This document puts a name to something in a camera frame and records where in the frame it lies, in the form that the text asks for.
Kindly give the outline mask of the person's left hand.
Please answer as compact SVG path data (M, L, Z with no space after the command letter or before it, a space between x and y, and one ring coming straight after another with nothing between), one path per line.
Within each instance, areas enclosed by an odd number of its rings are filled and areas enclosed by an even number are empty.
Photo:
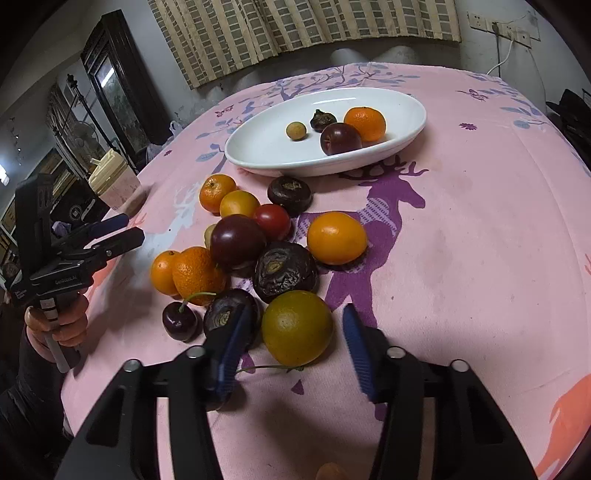
M54 341L63 347L77 347L85 339L88 328L86 311L89 302L83 293L79 293L76 299L58 314L58 319L50 322L44 313L32 306L25 311L26 334L34 350L45 360L54 363L55 359L50 352L45 333L48 332Z

